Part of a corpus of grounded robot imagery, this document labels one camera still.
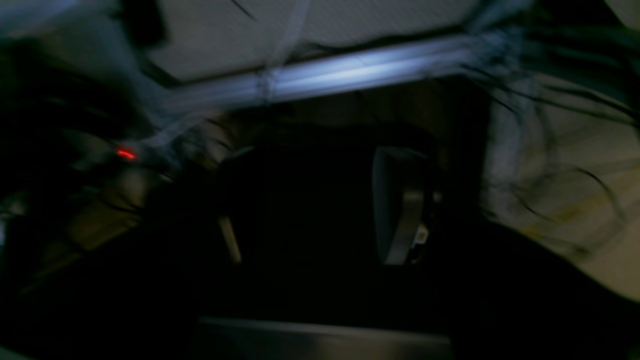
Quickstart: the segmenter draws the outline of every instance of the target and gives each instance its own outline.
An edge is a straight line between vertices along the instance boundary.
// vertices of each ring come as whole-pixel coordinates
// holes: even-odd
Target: red led light
[[[125,149],[123,147],[119,147],[116,149],[116,154],[118,154],[119,157],[125,159],[125,160],[135,160],[136,159],[136,155],[133,153],[133,151],[129,150],[129,149]]]

